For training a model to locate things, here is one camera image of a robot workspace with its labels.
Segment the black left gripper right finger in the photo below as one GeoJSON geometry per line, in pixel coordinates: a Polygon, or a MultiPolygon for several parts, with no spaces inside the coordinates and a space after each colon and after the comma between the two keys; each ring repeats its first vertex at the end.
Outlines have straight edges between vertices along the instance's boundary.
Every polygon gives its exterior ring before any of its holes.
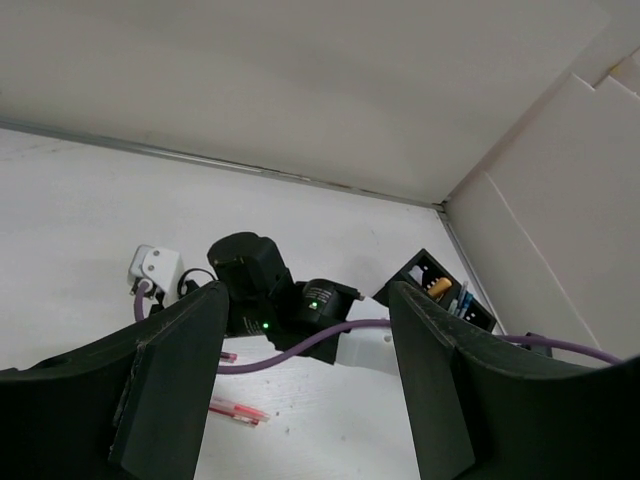
{"type": "Polygon", "coordinates": [[[639,361],[552,359],[398,282],[392,335],[424,479],[635,479],[639,361]]]}

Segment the purple pink highlighter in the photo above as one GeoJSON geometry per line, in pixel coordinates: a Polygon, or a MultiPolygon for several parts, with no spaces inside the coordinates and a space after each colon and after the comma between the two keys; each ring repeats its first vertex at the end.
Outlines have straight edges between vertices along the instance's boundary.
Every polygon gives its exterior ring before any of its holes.
{"type": "Polygon", "coordinates": [[[423,270],[419,266],[414,266],[409,270],[409,275],[418,283],[422,283],[423,270]]]}

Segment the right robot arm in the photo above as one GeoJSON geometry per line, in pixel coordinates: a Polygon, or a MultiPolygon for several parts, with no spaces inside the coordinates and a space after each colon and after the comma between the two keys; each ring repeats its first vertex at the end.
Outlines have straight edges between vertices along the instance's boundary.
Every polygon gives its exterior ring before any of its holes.
{"type": "Polygon", "coordinates": [[[227,336],[263,335],[277,351],[243,365],[224,354],[220,374],[259,372],[294,356],[397,374],[385,304],[335,281],[295,281],[276,243],[253,232],[216,241],[207,259],[211,276],[228,291],[227,336]]]}

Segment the blue ink refill pen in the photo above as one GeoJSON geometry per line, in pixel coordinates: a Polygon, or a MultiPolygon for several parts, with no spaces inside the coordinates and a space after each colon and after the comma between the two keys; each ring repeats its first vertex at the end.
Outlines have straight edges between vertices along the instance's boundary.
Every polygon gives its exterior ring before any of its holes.
{"type": "Polygon", "coordinates": [[[465,315],[470,307],[470,304],[473,301],[473,293],[468,289],[467,284],[464,284],[463,294],[464,296],[462,297],[462,299],[458,304],[458,311],[457,311],[457,316],[462,319],[465,318],[465,315]]]}

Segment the red gel pen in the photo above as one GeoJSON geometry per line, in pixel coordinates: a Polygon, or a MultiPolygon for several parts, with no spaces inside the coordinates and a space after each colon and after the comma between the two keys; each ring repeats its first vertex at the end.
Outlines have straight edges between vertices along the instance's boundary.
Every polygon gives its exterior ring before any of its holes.
{"type": "Polygon", "coordinates": [[[250,427],[256,427],[270,420],[270,416],[261,410],[216,396],[210,400],[208,410],[250,427]]]}

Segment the orange highlighter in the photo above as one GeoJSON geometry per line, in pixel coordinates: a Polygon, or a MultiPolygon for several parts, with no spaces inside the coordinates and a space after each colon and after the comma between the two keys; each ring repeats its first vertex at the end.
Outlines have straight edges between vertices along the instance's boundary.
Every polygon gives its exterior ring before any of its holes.
{"type": "Polygon", "coordinates": [[[432,299],[438,300],[441,298],[450,288],[452,282],[449,278],[441,277],[433,285],[427,289],[427,294],[432,299]]]}

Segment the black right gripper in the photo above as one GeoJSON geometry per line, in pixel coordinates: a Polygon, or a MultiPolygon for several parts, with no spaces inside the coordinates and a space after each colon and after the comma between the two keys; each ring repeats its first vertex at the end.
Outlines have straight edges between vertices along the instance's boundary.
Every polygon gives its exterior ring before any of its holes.
{"type": "Polygon", "coordinates": [[[254,232],[228,235],[207,260],[229,295],[228,337],[264,334],[278,350],[346,321],[360,292],[327,279],[296,281],[276,243],[254,232]]]}

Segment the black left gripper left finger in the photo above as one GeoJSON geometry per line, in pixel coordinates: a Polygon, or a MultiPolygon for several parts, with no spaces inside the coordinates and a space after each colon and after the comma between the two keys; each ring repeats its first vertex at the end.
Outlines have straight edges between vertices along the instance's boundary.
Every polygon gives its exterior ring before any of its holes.
{"type": "Polygon", "coordinates": [[[1,374],[5,479],[191,479],[229,310],[211,282],[97,341],[1,374]]]}

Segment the pink ink refill pen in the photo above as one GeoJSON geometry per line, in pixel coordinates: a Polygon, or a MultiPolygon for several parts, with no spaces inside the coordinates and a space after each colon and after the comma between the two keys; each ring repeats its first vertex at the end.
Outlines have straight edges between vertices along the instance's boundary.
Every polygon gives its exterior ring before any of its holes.
{"type": "Polygon", "coordinates": [[[223,363],[233,364],[237,360],[237,355],[235,353],[230,353],[230,352],[221,352],[219,360],[223,363]]]}

